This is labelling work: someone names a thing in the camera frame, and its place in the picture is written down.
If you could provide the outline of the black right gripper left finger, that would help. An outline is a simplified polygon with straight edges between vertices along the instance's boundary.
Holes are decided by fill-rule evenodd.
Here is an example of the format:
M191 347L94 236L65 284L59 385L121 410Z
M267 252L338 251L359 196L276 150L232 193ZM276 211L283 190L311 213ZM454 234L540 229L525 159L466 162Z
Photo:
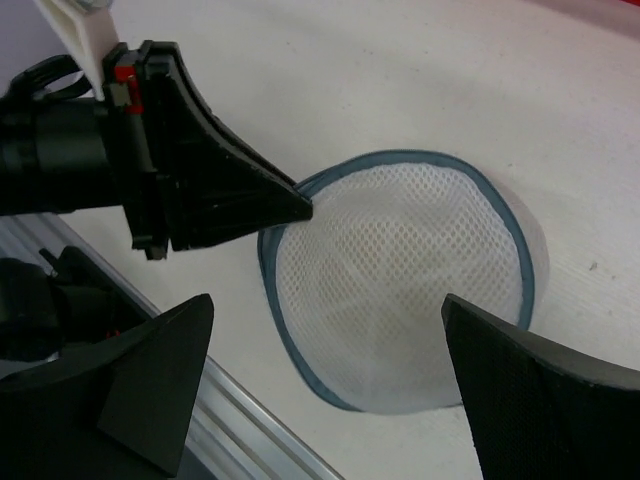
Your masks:
M4 479L177 475L214 318L207 294L1 381Z

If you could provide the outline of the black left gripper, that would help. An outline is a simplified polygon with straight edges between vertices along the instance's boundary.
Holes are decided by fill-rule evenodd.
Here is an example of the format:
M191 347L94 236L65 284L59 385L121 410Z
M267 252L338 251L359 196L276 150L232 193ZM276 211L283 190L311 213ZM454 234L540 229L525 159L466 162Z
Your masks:
M145 46L144 106L139 52L120 42L102 61L103 141L132 247L148 260L164 259L164 217L175 250L212 247L310 219L312 202L294 181L212 113L178 46Z

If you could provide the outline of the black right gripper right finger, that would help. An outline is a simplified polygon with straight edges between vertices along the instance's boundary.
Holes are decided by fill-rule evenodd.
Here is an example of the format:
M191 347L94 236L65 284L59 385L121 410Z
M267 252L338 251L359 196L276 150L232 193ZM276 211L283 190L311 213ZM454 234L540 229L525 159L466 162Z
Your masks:
M639 373L453 295L447 347L486 479L636 479Z

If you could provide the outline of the white mesh laundry bag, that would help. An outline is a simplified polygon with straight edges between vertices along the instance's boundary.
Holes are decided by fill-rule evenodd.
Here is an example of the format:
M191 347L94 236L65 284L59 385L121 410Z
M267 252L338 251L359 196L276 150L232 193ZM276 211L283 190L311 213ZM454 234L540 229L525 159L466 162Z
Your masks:
M495 176L440 152L386 150L299 191L312 218L262 231L257 256L285 350L322 401L379 415L458 405L441 317L450 294L529 328L547 242Z

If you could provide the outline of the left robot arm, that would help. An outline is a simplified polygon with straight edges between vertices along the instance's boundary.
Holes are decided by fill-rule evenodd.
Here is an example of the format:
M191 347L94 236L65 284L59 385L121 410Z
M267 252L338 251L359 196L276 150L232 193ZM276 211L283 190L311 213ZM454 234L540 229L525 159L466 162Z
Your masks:
M118 205L150 260L311 218L294 181L212 113L175 43L120 43L102 68L100 100L86 78L49 90L78 71L69 55L12 80L1 100L3 215Z

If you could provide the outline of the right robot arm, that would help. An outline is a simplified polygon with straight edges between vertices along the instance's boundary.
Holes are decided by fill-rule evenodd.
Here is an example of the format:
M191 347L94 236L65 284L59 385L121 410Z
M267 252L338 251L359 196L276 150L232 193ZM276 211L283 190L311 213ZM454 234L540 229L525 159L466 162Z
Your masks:
M80 249L1 262L5 479L172 479L204 337L202 294L156 317ZM446 341L487 479L635 479L639 375L448 295Z

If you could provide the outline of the aluminium frame rail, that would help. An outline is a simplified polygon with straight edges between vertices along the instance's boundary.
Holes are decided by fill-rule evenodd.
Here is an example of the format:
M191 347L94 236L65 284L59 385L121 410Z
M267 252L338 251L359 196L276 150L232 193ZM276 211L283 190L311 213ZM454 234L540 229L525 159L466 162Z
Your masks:
M52 214L1 221L5 479L334 479L207 354L214 306L158 311Z

